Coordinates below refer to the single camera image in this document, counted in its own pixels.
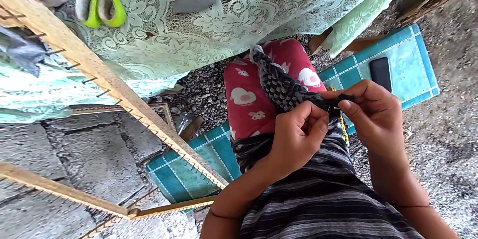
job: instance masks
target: person's right hand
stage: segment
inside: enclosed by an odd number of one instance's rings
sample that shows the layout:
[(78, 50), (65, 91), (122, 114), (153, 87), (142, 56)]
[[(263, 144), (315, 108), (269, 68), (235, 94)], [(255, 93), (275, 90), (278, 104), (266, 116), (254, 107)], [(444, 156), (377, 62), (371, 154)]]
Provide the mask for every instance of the person's right hand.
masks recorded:
[(341, 93), (354, 96), (357, 103), (343, 100), (338, 107), (354, 123), (368, 151), (390, 160), (403, 159), (402, 106), (398, 97), (371, 80), (362, 80), (345, 90), (318, 93), (325, 99), (336, 99)]

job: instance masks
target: person's left hand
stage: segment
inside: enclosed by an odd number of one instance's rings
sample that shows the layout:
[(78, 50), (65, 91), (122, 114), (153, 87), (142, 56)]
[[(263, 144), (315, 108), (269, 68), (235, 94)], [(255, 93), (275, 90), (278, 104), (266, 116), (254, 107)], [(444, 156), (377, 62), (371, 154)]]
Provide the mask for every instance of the person's left hand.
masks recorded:
[(276, 167), (280, 178), (302, 168), (320, 150), (328, 122), (328, 113), (310, 101), (279, 114), (275, 119), (272, 149), (264, 159)]

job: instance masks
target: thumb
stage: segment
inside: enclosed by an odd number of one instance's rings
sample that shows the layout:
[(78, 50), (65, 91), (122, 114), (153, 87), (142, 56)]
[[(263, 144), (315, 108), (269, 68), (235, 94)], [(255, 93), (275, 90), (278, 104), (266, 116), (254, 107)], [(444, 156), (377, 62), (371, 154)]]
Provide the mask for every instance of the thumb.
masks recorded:
[(374, 129), (375, 124), (358, 104), (348, 100), (342, 100), (338, 103), (338, 107), (350, 118), (356, 127), (364, 130)]
[(328, 121), (329, 121), (328, 115), (325, 115), (317, 119), (317, 121), (311, 127), (309, 135), (306, 138), (307, 142), (310, 143), (310, 145), (316, 151), (320, 149), (320, 143), (322, 143), (322, 140), (324, 140), (324, 137), (327, 134)]

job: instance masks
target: fingernail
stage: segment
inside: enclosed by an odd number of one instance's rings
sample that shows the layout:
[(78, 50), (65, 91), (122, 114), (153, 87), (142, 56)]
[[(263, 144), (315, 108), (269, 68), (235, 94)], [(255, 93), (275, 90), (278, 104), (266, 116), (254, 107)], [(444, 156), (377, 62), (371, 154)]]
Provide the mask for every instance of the fingernail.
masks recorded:
[(350, 103), (350, 101), (348, 100), (342, 100), (338, 103), (338, 106), (341, 108), (341, 109), (345, 109), (345, 110), (348, 110), (352, 104)]

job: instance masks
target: hand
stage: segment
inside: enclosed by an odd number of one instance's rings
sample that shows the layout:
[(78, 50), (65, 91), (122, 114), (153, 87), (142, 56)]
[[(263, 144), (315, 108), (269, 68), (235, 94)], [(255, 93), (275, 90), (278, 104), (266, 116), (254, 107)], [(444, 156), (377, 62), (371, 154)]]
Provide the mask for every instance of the hand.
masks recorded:
[(335, 99), (341, 93), (354, 96), (357, 103), (343, 100), (338, 107), (355, 124), (368, 151), (389, 160), (403, 159), (402, 105), (398, 97), (371, 80), (345, 90), (318, 93), (325, 99)]
[(278, 169), (279, 179), (302, 168), (320, 150), (328, 121), (328, 113), (310, 101), (276, 117), (272, 149), (263, 160)]

